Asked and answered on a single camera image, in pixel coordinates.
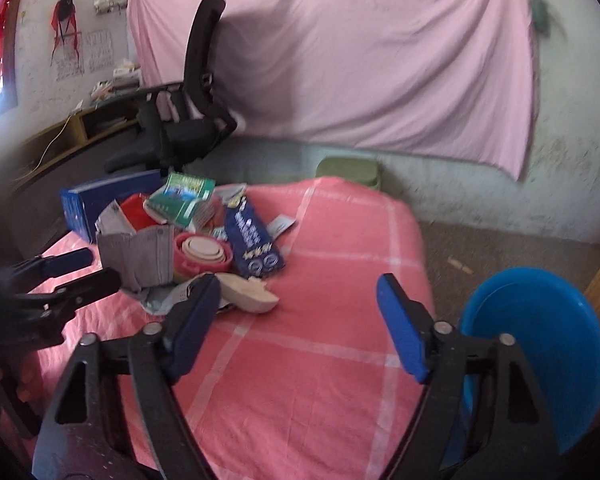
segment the blue booklet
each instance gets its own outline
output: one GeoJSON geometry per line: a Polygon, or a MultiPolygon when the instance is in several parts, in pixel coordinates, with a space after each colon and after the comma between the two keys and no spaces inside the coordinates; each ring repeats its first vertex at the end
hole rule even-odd
{"type": "Polygon", "coordinates": [[[242,277],[260,278],[285,266],[273,238],[243,194],[229,200],[224,230],[234,251],[234,266],[242,277]]]}
{"type": "Polygon", "coordinates": [[[127,173],[94,180],[60,192],[66,226],[83,240],[96,241],[96,220],[114,200],[122,202],[135,193],[151,194],[162,186],[160,170],[127,173]]]}

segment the bolt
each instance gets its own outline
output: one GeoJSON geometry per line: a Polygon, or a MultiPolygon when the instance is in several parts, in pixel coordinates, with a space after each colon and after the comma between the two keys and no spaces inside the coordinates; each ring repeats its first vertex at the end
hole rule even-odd
{"type": "Polygon", "coordinates": [[[145,335],[156,335],[162,331],[162,325],[157,321],[147,323],[142,327],[142,333],[145,335]]]}
{"type": "Polygon", "coordinates": [[[439,334],[448,335],[453,332],[454,328],[452,327],[451,323],[447,321],[437,321],[433,325],[433,330],[439,334]]]}
{"type": "Polygon", "coordinates": [[[98,337],[93,332],[89,332],[88,334],[85,334],[80,338],[80,345],[81,346],[91,345],[96,342],[97,338],[98,337]]]}
{"type": "Polygon", "coordinates": [[[505,345],[505,346],[513,346],[516,344],[516,338],[513,337],[511,334],[500,334],[500,342],[505,345]]]}

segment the pink sheet hanging on wall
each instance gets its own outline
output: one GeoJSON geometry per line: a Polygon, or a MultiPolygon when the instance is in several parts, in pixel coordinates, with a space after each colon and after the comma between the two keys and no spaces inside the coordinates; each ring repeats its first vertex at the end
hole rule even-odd
{"type": "MultiPolygon", "coordinates": [[[[148,85],[182,79],[200,0],[129,0],[148,85]]],[[[246,134],[492,164],[532,126],[528,0],[226,0],[214,71],[246,134]]]]}

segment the pile of items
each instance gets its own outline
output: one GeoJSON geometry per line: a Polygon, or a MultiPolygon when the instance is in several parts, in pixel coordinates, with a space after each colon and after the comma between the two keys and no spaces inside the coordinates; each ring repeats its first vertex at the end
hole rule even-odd
{"type": "Polygon", "coordinates": [[[140,66],[133,61],[123,59],[113,69],[113,77],[108,81],[99,81],[91,91],[91,102],[104,101],[124,92],[130,92],[140,88],[142,76],[140,66]]]}
{"type": "Polygon", "coordinates": [[[96,242],[103,267],[115,269],[124,292],[151,314],[165,315],[187,298],[198,276],[222,286],[219,312],[264,313],[278,304],[261,278],[284,267],[275,238],[294,224],[280,215],[268,226],[246,185],[159,171],[127,174],[62,192],[67,225],[96,242]]]}

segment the blue bucket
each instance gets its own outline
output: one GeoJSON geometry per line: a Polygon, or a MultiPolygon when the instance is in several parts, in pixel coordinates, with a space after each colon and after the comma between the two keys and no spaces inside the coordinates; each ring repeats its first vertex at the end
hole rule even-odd
{"type": "MultiPolygon", "coordinates": [[[[558,450],[576,444],[600,408],[600,322],[574,286],[545,270],[504,270],[469,299],[460,331],[485,338],[513,334],[544,393],[558,450]]],[[[467,379],[469,409],[473,398],[467,379]]]]}

